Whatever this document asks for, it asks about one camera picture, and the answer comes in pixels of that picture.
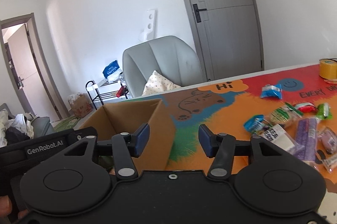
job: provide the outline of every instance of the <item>gray door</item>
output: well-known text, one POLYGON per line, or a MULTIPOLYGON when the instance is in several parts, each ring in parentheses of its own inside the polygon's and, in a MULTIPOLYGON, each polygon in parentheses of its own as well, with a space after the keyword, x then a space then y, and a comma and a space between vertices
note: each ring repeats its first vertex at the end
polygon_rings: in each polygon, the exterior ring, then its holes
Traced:
POLYGON ((208 80, 262 70, 253 0, 189 0, 188 5, 193 11, 208 80))

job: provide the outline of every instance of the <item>cardboard box on floor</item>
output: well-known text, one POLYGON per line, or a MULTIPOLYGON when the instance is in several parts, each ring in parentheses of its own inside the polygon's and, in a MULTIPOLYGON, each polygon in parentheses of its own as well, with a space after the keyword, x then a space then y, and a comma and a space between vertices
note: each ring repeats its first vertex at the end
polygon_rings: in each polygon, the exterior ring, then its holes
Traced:
POLYGON ((85 117, 92 111, 92 107, 84 94, 80 94, 75 100, 68 100, 68 102, 77 117, 85 117))
POLYGON ((98 140, 108 140, 122 132, 134 133, 143 123, 150 126, 150 138, 142 155, 132 158, 137 171, 164 170, 176 128, 161 99, 105 104, 80 129, 92 126, 98 140))

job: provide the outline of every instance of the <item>smiley face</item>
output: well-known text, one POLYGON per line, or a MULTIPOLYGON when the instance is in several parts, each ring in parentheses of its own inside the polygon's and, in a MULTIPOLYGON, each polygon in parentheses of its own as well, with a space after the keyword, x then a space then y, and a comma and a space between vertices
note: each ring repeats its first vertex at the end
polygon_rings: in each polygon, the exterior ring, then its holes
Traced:
POLYGON ((288 92, 296 92, 304 88, 304 85, 301 81, 293 78, 285 78, 278 82, 282 85, 282 89, 288 92))

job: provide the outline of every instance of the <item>blue candy wrapper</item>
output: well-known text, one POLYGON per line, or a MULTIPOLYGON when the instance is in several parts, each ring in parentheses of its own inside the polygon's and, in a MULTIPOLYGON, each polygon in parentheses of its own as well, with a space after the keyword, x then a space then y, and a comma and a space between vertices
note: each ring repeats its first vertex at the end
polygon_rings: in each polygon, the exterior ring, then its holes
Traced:
POLYGON ((255 115, 247 120, 243 127, 246 129, 246 131, 250 132, 253 135, 260 135, 261 133, 271 128, 272 125, 264 119, 263 115, 255 115))
POLYGON ((262 93, 260 95, 260 98, 270 98, 270 97, 276 97, 281 100, 282 99, 282 85, 267 84, 265 87, 262 87, 262 93))

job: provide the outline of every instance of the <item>door frame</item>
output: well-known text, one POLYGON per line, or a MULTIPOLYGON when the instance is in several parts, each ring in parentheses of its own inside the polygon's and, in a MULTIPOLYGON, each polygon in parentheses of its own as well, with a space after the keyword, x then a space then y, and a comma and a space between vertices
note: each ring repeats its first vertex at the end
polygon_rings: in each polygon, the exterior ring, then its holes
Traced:
MULTIPOLYGON (((259 19, 259 15, 258 15, 256 0, 252 0, 252 1, 253 1, 253 5, 254 5, 256 20, 257 20, 257 31, 258 31, 259 44, 260 44, 260 55, 261 55, 262 70, 264 70, 265 69, 265 61, 264 61, 264 57, 263 57, 263 43, 262 43, 261 24, 260 24, 260 19, 259 19)), ((191 2, 191 0, 184 0, 184 3, 185 3, 186 11, 187 11, 188 20, 189 20, 191 30, 192 30, 192 36, 193 36, 193 40, 194 40, 195 50, 197 52, 197 55, 198 55, 200 63, 201 63, 203 77, 207 81, 208 76, 207 76, 207 73, 206 73, 205 59, 203 57, 201 41, 200 41, 198 29, 197 29, 197 22, 195 20, 195 16, 194 16, 194 13, 193 13, 193 3, 191 2)))
MULTIPOLYGON (((36 65, 36 68, 37 68, 37 71, 38 71, 38 74, 41 78, 41 81, 42 81, 42 84, 43 84, 43 87, 48 95, 48 98, 51 102, 51 104, 53 105, 54 109, 55 109, 55 112, 56 114, 58 115, 58 117, 61 119, 63 118, 66 118, 66 117, 70 117, 70 114, 69 114, 69 111, 67 109, 67 107, 65 106, 65 103, 63 102, 62 98, 61 98, 61 95, 55 85, 55 81, 53 80, 53 77, 51 75, 51 72, 50 72, 50 69, 48 67, 48 64, 47 64, 47 61, 46 61, 46 58, 44 56, 44 53, 43 53, 43 49, 42 49, 42 46, 41 46, 41 42, 40 42, 40 38, 39 38, 39 35, 38 35, 38 32, 37 32, 37 27, 36 27, 36 22, 35 22, 35 17, 34 17, 34 13, 30 13, 30 14, 27 14, 27 15, 23 15, 23 16, 18 16, 18 17, 14 17, 14 18, 10 18, 10 19, 6 19, 6 20, 1 20, 0 21, 0 27, 1 29, 4 29, 4 28, 8 28, 8 27, 12 27, 12 26, 15 26, 15 25, 18 25, 18 24, 22 24, 24 23, 25 24, 25 28, 27 30, 27 25, 26 23, 29 21, 29 20, 32 20, 32 25, 33 25, 33 31, 34 31, 34 34, 35 34, 35 37, 36 37, 36 43, 37 43, 37 47, 38 47, 38 51, 39 52, 34 52, 33 50, 33 45, 32 45, 32 41, 31 41, 31 38, 29 37, 29 35, 27 35, 27 38, 28 38, 28 43, 29 43, 29 47, 30 47, 30 50, 31 50, 31 54, 34 56, 34 54, 40 54, 41 56, 41 59, 42 59, 42 63, 43 63, 43 66, 47 72, 47 75, 48 75, 48 80, 50 81, 51 85, 52 85, 52 88, 58 98, 58 103, 61 105, 62 107, 62 110, 63 112, 65 112, 65 117, 63 117, 60 113, 59 110, 57 110, 58 108, 56 107, 55 105, 55 102, 52 98, 52 96, 50 95, 50 91, 48 90, 47 88, 47 85, 45 83, 45 80, 42 73, 41 73, 41 69, 38 65, 38 62, 36 60, 36 58, 33 58, 34 59, 34 62, 35 62, 35 65, 36 65)), ((2 33, 0 35, 0 44, 1 44, 1 49, 2 49, 2 54, 3 54, 3 57, 5 59, 5 63, 6 63, 6 68, 7 68, 7 71, 8 71, 8 74, 9 74, 9 77, 11 79, 11 82, 12 82, 12 85, 13 85, 13 88, 16 92, 16 95, 17 97, 19 98, 20 100, 20 96, 19 96, 19 90, 16 86, 16 82, 14 80, 14 76, 11 72, 11 68, 9 66, 9 60, 7 58, 7 55, 6 55, 6 50, 5 50, 5 44, 4 44, 4 40, 3 40, 3 36, 2 36, 2 33)))

